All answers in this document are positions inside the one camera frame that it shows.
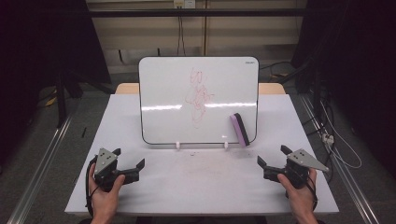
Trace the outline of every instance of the white cable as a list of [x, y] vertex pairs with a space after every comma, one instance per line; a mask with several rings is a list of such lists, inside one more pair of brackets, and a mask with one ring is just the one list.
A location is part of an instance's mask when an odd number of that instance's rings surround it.
[[[330, 126], [332, 126], [332, 122], [329, 119], [329, 115], [327, 115], [326, 108], [324, 107], [324, 105], [323, 105], [323, 103], [321, 101], [320, 101], [320, 104], [323, 107], [324, 114], [326, 115], [326, 118], [329, 121]], [[347, 165], [347, 166], [349, 166], [351, 168], [355, 168], [355, 169], [361, 168], [361, 158], [359, 157], [358, 153], [356, 153], [356, 151], [353, 149], [353, 147], [335, 130], [334, 126], [332, 126], [332, 129], [341, 138], [341, 140], [343, 140], [343, 142], [353, 151], [353, 153], [355, 153], [356, 157], [359, 160], [359, 166], [353, 166], [353, 165], [347, 163], [346, 161], [344, 161], [341, 157], [337, 156], [337, 154], [334, 151], [332, 151], [331, 147], [329, 147], [329, 150], [332, 152], [332, 154], [335, 156], [335, 158], [340, 160], [343, 164], [345, 164], [345, 165]]]

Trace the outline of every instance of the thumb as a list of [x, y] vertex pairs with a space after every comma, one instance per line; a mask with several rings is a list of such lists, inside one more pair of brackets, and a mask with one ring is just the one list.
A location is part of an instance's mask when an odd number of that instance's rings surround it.
[[119, 191], [122, 187], [124, 180], [125, 180], [125, 175], [119, 175], [117, 179], [114, 181], [113, 189], [110, 192], [119, 194]]
[[290, 194], [293, 190], [295, 190], [294, 186], [290, 183], [288, 178], [285, 175], [279, 174], [277, 175], [277, 179], [280, 184], [285, 188], [285, 190]]

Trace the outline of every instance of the white table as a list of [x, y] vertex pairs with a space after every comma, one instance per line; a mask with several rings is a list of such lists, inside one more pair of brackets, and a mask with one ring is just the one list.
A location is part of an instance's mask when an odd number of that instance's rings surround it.
[[[65, 212], [87, 215], [85, 172], [100, 147], [121, 148], [118, 169], [131, 169], [143, 158], [140, 180], [123, 186], [119, 214], [130, 216], [257, 216], [290, 212], [283, 187], [263, 179], [260, 155], [268, 165], [283, 167], [281, 145], [304, 148], [314, 155], [288, 95], [260, 95], [256, 140], [246, 148], [181, 146], [152, 148], [142, 140], [139, 96], [110, 97], [92, 148]], [[317, 214], [337, 213], [338, 207], [322, 172], [317, 179]]]

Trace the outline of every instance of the purple eraser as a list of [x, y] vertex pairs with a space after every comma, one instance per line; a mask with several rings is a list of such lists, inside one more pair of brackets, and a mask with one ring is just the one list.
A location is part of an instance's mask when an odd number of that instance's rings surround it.
[[233, 128], [235, 129], [236, 136], [238, 137], [238, 142], [242, 147], [247, 147], [249, 145], [248, 135], [245, 130], [244, 122], [241, 116], [236, 113], [230, 116], [231, 122], [233, 123]]

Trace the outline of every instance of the red marker scribble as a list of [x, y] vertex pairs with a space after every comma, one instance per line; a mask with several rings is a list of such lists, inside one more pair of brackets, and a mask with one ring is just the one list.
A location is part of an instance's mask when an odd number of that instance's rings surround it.
[[194, 68], [191, 69], [190, 84], [191, 88], [186, 96], [186, 102], [192, 105], [191, 120], [198, 125], [206, 112], [205, 103], [209, 102], [214, 94], [208, 93], [203, 73], [194, 71]]

